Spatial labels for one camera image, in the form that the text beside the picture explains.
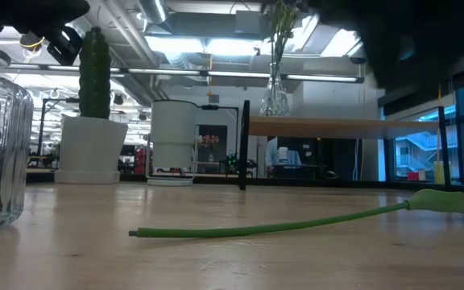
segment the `white pot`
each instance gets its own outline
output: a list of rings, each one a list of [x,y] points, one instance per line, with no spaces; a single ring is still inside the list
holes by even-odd
[[[127,130],[127,124],[105,119],[65,117],[55,182],[118,183],[119,153]]]

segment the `green stem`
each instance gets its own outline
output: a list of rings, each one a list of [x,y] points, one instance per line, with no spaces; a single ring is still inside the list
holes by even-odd
[[[238,237],[249,234],[267,234],[284,230],[299,230],[314,226],[330,225],[337,222],[347,222],[359,218],[367,218],[377,214],[390,213],[400,209],[408,209],[407,201],[396,204],[379,207],[363,211],[361,213],[350,213],[339,215],[336,217],[326,217],[317,220],[303,222],[288,222],[265,226],[247,226],[228,229],[207,229],[207,230],[182,230],[182,229],[152,229],[138,228],[137,232],[131,231],[129,235],[134,235],[138,238],[224,238]]]

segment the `cactus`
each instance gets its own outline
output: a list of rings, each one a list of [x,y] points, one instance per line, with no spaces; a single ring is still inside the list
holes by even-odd
[[[85,34],[80,52],[80,116],[110,116],[110,54],[109,44],[100,27]]]

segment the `white cylinder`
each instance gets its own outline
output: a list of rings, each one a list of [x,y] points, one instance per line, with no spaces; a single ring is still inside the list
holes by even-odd
[[[196,138],[197,106],[189,101],[161,100],[151,104],[153,166],[191,166]]]

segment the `table surface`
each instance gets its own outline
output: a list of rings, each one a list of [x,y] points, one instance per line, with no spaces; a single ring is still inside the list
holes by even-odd
[[[250,117],[249,135],[332,139],[394,139],[436,131],[437,122]]]
[[[138,226],[291,222],[405,200],[381,189],[37,184],[0,229],[3,289],[464,289],[464,215],[399,211],[292,232],[131,238]]]

